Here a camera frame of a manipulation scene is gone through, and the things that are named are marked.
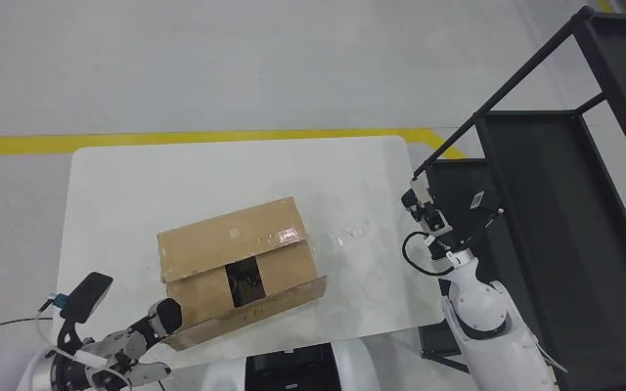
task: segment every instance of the floor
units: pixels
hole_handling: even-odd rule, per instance
[[[0,136],[430,127],[445,137],[583,3],[0,0]],[[599,91],[571,41],[497,109],[567,109]],[[606,104],[587,121],[625,197],[626,138]],[[457,146],[482,154],[472,133]],[[430,151],[409,149],[415,166]],[[0,321],[31,317],[55,289],[70,162],[0,155]],[[475,388],[420,360],[416,330],[365,342],[385,390]],[[0,345],[37,342],[22,324],[0,327]],[[202,371],[165,385],[198,389]]]

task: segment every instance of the label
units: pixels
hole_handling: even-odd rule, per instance
[[[480,205],[480,202],[482,201],[482,198],[485,195],[485,191],[483,190],[482,192],[476,194],[473,197],[473,200],[471,201],[471,205],[469,206],[469,209],[475,209],[478,207],[478,205]]]

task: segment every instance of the white cable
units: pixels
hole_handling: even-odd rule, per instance
[[[52,350],[54,350],[56,353],[66,357],[66,358],[68,358],[68,359],[70,359],[72,361],[76,361],[77,363],[80,363],[80,364],[83,364],[85,366],[91,367],[91,364],[81,361],[76,356],[72,356],[70,353],[64,352],[63,350],[59,349],[55,344],[50,343],[48,338],[46,338],[46,336],[43,334],[43,332],[41,332],[41,327],[39,326],[39,317],[40,316],[41,316],[41,312],[38,311],[37,315],[35,316],[35,326],[37,327],[37,334],[39,334],[41,339],[43,339],[46,342],[46,344],[49,345],[50,348]],[[133,386],[130,384],[130,381],[128,381],[128,379],[123,374],[119,373],[117,370],[113,370],[113,369],[110,369],[110,368],[107,368],[107,367],[97,367],[96,369],[106,371],[108,373],[114,374],[115,376],[119,377],[120,379],[122,379],[124,381],[124,383],[126,383],[126,386],[128,387],[128,391],[132,391]]]
[[[544,350],[544,348],[541,347],[541,345],[538,342],[537,342],[537,348],[539,348],[539,351],[544,355],[544,360],[546,360],[548,363],[552,364],[553,366],[557,367],[558,369],[562,370],[563,372],[567,373],[567,369],[565,369],[561,364],[557,363],[555,359],[550,357],[550,355]]]

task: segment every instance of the white table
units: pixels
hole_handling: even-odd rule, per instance
[[[293,196],[329,277],[324,297],[183,352],[158,345],[144,361],[181,368],[439,323],[436,279],[400,251],[418,227],[400,202],[411,177],[399,137],[83,149],[71,164],[58,291],[92,271],[114,278],[77,328],[102,338],[166,297],[157,233]],[[428,265],[420,240],[410,251]]]

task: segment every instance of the yellow floor line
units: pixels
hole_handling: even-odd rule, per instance
[[[428,128],[415,129],[327,129],[327,130],[251,130],[234,132],[115,133],[65,136],[3,136],[0,155],[72,153],[84,147],[144,146],[156,144],[217,143],[227,141],[313,139],[329,137],[401,136],[407,143],[424,143],[433,149],[443,139]],[[466,157],[451,147],[448,158]]]
[[[614,13],[613,6],[608,2],[608,0],[598,0],[598,5],[600,6],[600,11],[606,13]]]

